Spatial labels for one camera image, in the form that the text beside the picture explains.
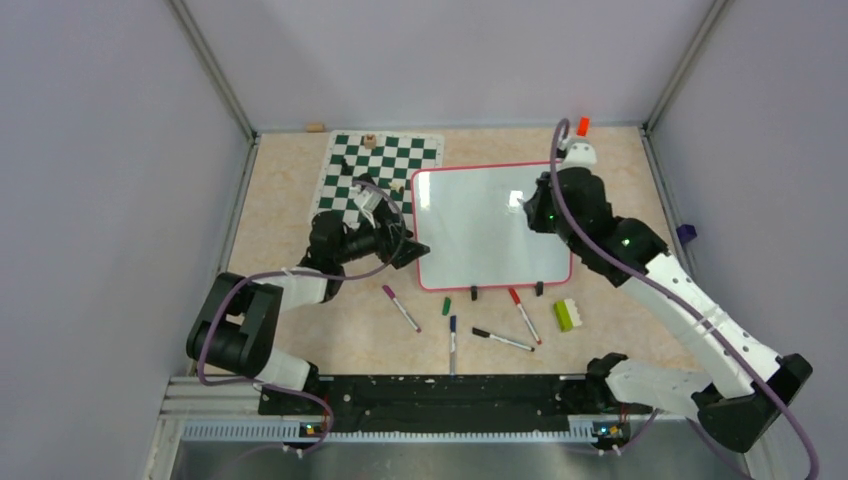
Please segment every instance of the whiteboard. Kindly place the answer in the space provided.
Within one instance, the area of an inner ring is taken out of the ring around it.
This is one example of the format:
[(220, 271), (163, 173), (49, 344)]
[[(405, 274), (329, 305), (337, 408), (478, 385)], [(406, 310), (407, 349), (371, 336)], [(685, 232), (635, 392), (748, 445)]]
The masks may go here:
[(418, 260), (425, 290), (563, 283), (571, 252), (556, 234), (530, 230), (522, 204), (547, 163), (420, 170), (412, 177)]

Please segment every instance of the checkered board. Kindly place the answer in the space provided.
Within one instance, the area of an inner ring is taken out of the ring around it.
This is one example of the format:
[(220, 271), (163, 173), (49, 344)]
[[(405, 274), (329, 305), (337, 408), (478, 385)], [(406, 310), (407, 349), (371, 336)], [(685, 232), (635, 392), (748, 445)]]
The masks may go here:
[[(362, 144), (365, 134), (377, 136), (377, 148), (369, 150)], [(359, 226), (359, 210), (353, 203), (354, 189), (351, 182), (363, 173), (370, 174), (374, 181), (393, 200), (398, 202), (404, 213), (407, 228), (413, 228), (412, 175), (422, 168), (442, 166), (445, 140), (441, 135), (399, 132), (357, 132), (336, 130), (330, 133), (324, 167), (318, 177), (318, 186), (312, 197), (309, 220), (318, 212), (335, 210), (343, 212), (344, 221), (353, 228)], [(353, 168), (352, 175), (342, 173), (344, 162)], [(404, 192), (391, 190), (391, 184), (403, 184)]]

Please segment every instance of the beige table surface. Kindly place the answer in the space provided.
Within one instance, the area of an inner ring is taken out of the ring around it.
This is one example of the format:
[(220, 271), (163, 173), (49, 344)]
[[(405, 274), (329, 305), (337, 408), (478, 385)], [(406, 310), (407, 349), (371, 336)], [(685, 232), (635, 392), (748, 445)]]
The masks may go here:
[[(550, 129), (421, 130), (445, 137), (444, 166), (542, 161)], [(607, 187), (614, 212), (637, 217), (669, 241), (669, 230), (635, 127), (592, 128), (598, 153), (594, 172)], [(229, 270), (239, 274), (293, 267), (309, 236), (309, 207), (329, 133), (266, 134), (250, 180)], [(665, 367), (698, 369), (694, 358), (646, 310), (586, 269), (575, 257), (571, 279), (546, 287), (541, 297), (519, 291), (542, 337), (535, 353), (471, 334), (477, 326), (527, 344), (532, 337), (506, 290), (452, 292), (458, 315), (457, 372), (575, 373), (609, 352), (626, 353)], [(363, 273), (376, 258), (345, 266)], [(416, 334), (380, 288), (388, 284), (418, 321)], [(418, 286), (417, 267), (389, 268), (376, 277), (346, 282), (334, 300), (281, 314), (275, 345), (335, 374), (446, 374), (448, 319), (441, 315), (444, 293)], [(573, 298), (583, 326), (561, 333), (552, 304)]]

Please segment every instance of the wall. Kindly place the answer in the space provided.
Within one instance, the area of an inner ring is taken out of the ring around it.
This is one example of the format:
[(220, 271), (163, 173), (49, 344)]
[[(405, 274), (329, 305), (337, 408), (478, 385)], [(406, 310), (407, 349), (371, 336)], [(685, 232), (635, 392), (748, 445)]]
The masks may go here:
[(254, 128), (641, 123), (711, 0), (188, 0)]
[[(736, 2), (655, 137), (699, 230), (699, 281), (753, 334), (813, 364), (793, 410), (823, 478), (844, 469), (848, 427), (847, 23), (840, 0)], [(788, 478), (806, 472), (799, 445), (786, 443)]]
[(0, 478), (138, 478), (246, 143), (165, 2), (0, 5)]

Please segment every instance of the table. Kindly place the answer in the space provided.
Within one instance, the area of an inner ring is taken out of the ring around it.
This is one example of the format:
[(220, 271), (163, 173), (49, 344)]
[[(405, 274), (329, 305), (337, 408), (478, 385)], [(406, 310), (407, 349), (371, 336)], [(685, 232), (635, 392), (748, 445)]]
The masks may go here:
[[(445, 136), (444, 166), (543, 161), (551, 129), (418, 130)], [(308, 245), (308, 212), (327, 133), (265, 134), (250, 180), (229, 270), (239, 274), (292, 267)], [(614, 212), (637, 217), (670, 243), (656, 187), (636, 127), (595, 127), (588, 138), (598, 154), (594, 172), (607, 186)], [(376, 258), (345, 266), (347, 274), (379, 265)], [(388, 284), (416, 318), (416, 334), (385, 296)], [(526, 343), (527, 327), (506, 290), (452, 292), (451, 313), (458, 316), (459, 374), (575, 373), (609, 352), (621, 352), (664, 367), (699, 369), (694, 357), (659, 321), (616, 291), (575, 258), (571, 279), (545, 288), (519, 291), (543, 345), (535, 353), (471, 334), (476, 326)], [(275, 345), (329, 374), (446, 374), (448, 318), (441, 315), (444, 294), (418, 286), (417, 270), (389, 268), (376, 277), (346, 282), (336, 298), (281, 315)], [(561, 333), (552, 305), (573, 298), (583, 326)]]

